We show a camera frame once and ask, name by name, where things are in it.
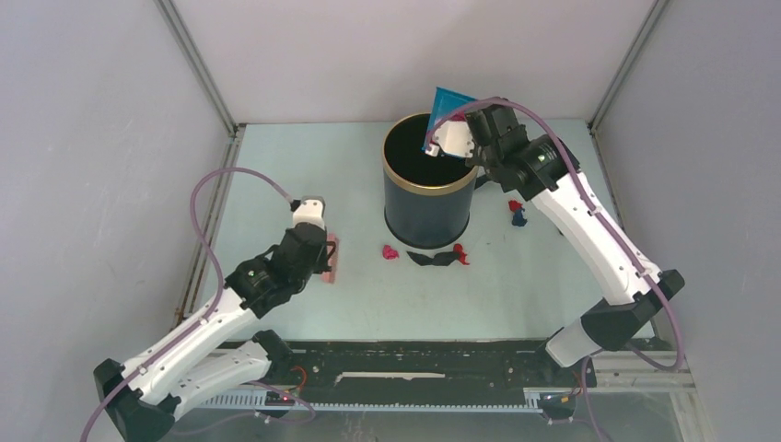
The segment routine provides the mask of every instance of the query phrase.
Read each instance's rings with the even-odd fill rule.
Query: blue paper
[[[428,118],[428,127],[425,131],[428,133],[442,117],[452,112],[459,106],[475,101],[476,99],[460,94],[458,92],[437,87],[437,93],[434,95],[434,106],[431,108],[431,116]],[[422,150],[426,151],[426,142],[423,143]]]

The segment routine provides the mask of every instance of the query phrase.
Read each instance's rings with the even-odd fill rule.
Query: cylindrical bin
[[[455,157],[423,152],[428,113],[397,122],[385,137],[385,224],[399,241],[417,249],[439,249],[458,239],[469,224],[477,168]]]

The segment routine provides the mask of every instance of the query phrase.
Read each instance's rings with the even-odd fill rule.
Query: white wall
[[[720,441],[778,440],[781,2],[671,2],[600,129],[626,228],[673,305]]]
[[[653,0],[178,1],[239,122],[394,121],[435,86],[589,118]]]
[[[78,440],[92,369],[167,330],[226,141],[154,2],[3,3],[0,440]]]

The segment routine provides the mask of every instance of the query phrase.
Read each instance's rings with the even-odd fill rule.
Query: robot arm
[[[581,358],[605,349],[618,351],[661,309],[646,281],[649,276],[667,299],[683,287],[681,275],[662,272],[616,225],[596,198],[577,159],[565,150],[577,170],[577,179],[596,209],[580,198],[574,177],[568,173],[549,135],[529,140],[512,108],[493,105],[466,114],[466,122],[448,122],[439,134],[443,153],[465,157],[467,166],[481,166],[490,180],[504,192],[518,191],[550,218],[572,243],[600,284],[603,294],[594,308],[551,337],[545,345],[548,356],[559,367],[574,365]],[[456,124],[468,126],[455,129]],[[435,156],[438,151],[426,151]],[[600,213],[618,232],[629,250],[643,264],[639,273],[596,217]]]
[[[196,365],[237,331],[304,290],[314,273],[330,270],[324,209],[321,198],[304,198],[279,245],[239,264],[226,278],[220,297],[209,298],[141,354],[122,364],[107,359],[95,368],[101,399],[138,370],[106,407],[126,442],[157,441],[190,409],[217,393],[263,378],[270,370],[289,369],[292,354],[273,331],[260,331],[229,354]],[[149,363],[157,352],[163,355]]]

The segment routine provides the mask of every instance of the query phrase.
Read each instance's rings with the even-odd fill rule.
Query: red toy
[[[386,244],[385,247],[382,248],[382,257],[386,260],[395,260],[399,257],[399,252]]]
[[[513,214],[516,213],[518,210],[523,208],[523,204],[521,204],[520,202],[518,202],[516,200],[508,201],[507,205],[510,206],[510,212],[512,212]]]
[[[466,262],[466,253],[464,253],[463,246],[461,246],[461,244],[456,243],[456,245],[453,246],[453,251],[455,251],[460,255],[459,256],[460,263],[462,263],[463,265],[469,265],[469,263]]]

